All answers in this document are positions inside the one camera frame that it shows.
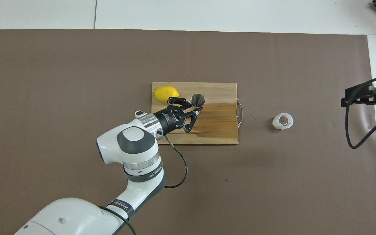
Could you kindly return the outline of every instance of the yellow lemon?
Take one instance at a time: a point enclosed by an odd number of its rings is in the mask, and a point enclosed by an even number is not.
[[[167,104],[169,97],[178,97],[179,93],[173,86],[161,86],[153,92],[153,96],[159,102]]]

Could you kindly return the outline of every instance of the white floor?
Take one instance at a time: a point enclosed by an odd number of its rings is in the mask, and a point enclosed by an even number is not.
[[[369,3],[370,0],[0,0],[0,29],[366,34],[375,78],[376,12]]]

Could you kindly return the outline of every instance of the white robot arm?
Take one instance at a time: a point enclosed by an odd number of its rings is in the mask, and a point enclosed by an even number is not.
[[[157,140],[177,128],[190,132],[204,104],[200,94],[195,94],[190,102],[171,97],[166,109],[153,114],[137,111],[132,122],[98,137],[97,146],[103,161],[123,164],[127,189],[106,207],[77,198],[59,199],[43,208],[15,235],[116,234],[165,186],[166,175]],[[194,111],[184,113],[192,106]],[[191,122],[185,125],[188,118]]]

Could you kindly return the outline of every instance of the clear tape roll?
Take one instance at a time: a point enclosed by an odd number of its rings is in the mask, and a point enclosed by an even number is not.
[[[279,122],[279,120],[281,119],[281,117],[285,117],[285,118],[287,119],[287,123],[282,124],[281,122]],[[293,119],[292,116],[289,115],[288,113],[280,113],[280,114],[278,114],[278,115],[274,118],[274,120],[272,121],[272,125],[273,125],[276,129],[280,129],[280,130],[288,129],[288,128],[290,128],[293,124],[294,124],[294,119]]]

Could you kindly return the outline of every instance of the cutting board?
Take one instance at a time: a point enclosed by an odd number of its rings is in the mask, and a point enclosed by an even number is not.
[[[153,92],[161,86],[173,86],[179,97],[189,100],[194,94],[202,94],[206,104],[191,132],[176,129],[168,134],[173,144],[211,145],[238,144],[237,127],[237,83],[229,82],[154,82],[152,83],[152,113],[167,107],[153,97]],[[165,138],[159,144],[168,144]]]

